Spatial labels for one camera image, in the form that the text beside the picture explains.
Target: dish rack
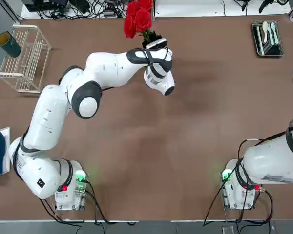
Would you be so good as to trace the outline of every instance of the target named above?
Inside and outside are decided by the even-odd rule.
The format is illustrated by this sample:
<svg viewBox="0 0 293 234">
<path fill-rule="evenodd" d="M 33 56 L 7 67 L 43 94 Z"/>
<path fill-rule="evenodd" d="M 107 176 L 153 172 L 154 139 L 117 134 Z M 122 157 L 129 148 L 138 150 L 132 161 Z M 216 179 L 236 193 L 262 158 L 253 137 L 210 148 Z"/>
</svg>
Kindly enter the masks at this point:
<svg viewBox="0 0 293 234">
<path fill-rule="evenodd" d="M 0 79 L 20 93 L 40 93 L 51 45 L 34 25 L 14 24 L 12 35 L 21 53 L 16 58 L 5 54 Z"/>
</svg>

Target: red rose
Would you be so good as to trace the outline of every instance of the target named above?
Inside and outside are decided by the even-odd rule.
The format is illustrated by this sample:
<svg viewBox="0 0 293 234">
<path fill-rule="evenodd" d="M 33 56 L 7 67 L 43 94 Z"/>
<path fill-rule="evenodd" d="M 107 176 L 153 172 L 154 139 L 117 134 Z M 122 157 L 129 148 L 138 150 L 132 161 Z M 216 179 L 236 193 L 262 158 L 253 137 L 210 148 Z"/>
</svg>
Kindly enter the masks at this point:
<svg viewBox="0 0 293 234">
<path fill-rule="evenodd" d="M 146 10 L 151 10 L 153 8 L 153 0 L 139 0 L 140 6 Z"/>
<path fill-rule="evenodd" d="M 132 16 L 127 16 L 124 22 L 124 32 L 127 38 L 134 38 L 137 32 L 135 20 Z"/>
<path fill-rule="evenodd" d="M 137 31 L 146 31 L 152 26 L 151 13 L 144 8 L 140 8 L 136 13 L 135 22 Z"/>
<path fill-rule="evenodd" d="M 139 6 L 140 6 L 140 4 L 137 1 L 129 2 L 127 10 L 126 10 L 126 15 L 132 16 L 135 19 L 136 12 L 139 10 Z"/>
</svg>

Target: spoon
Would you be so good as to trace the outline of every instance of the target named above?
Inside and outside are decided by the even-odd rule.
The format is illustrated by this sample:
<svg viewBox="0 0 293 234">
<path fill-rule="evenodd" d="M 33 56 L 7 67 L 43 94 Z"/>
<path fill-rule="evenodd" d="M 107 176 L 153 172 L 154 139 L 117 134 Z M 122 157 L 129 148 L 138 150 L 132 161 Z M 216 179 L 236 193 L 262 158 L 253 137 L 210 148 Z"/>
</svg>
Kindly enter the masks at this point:
<svg viewBox="0 0 293 234">
<path fill-rule="evenodd" d="M 269 41 L 271 45 L 274 45 L 273 37 L 272 37 L 272 30 L 270 28 L 270 25 L 268 24 L 268 32 L 269 32 Z"/>
<path fill-rule="evenodd" d="M 263 22 L 262 28 L 264 31 L 264 43 L 266 43 L 267 42 L 267 29 L 268 29 L 268 23 L 266 21 Z"/>
<path fill-rule="evenodd" d="M 275 44 L 278 45 L 279 44 L 279 39 L 278 39 L 278 36 L 277 36 L 277 32 L 275 30 L 276 26 L 275 26 L 275 24 L 273 22 L 270 24 L 270 26 L 271 26 L 271 29 L 273 30 Z"/>
</svg>

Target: dark green mug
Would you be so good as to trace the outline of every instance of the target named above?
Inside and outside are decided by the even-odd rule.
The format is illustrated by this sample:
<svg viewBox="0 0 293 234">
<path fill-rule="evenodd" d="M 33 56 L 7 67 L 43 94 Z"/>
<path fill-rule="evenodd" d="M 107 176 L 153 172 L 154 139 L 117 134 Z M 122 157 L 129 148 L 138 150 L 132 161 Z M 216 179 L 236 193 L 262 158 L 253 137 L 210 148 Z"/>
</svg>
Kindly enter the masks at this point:
<svg viewBox="0 0 293 234">
<path fill-rule="evenodd" d="M 21 53 L 21 47 L 8 31 L 0 34 L 0 47 L 14 58 L 19 56 Z"/>
</svg>

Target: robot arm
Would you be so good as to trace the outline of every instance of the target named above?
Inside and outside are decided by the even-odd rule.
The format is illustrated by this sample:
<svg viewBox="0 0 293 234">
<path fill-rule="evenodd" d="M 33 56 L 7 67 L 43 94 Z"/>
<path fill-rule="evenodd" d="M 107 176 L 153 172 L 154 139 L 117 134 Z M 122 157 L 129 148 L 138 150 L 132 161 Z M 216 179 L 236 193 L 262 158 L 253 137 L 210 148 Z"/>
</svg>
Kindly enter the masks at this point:
<svg viewBox="0 0 293 234">
<path fill-rule="evenodd" d="M 231 209 L 252 207 L 258 184 L 293 183 L 293 120 L 284 133 L 248 148 L 241 163 L 237 159 L 229 161 L 223 178 L 229 173 L 224 191 Z"/>
<path fill-rule="evenodd" d="M 164 95 L 173 91 L 172 51 L 168 48 L 92 53 L 84 70 L 72 66 L 59 85 L 43 89 L 26 135 L 14 140 L 9 148 L 11 161 L 17 157 L 14 169 L 36 196 L 52 196 L 69 185 L 72 173 L 81 170 L 75 161 L 52 161 L 45 155 L 58 143 L 69 111 L 73 109 L 82 119 L 92 118 L 100 105 L 102 87 L 125 85 L 142 67 L 146 67 L 144 80 L 150 88 Z"/>
</svg>

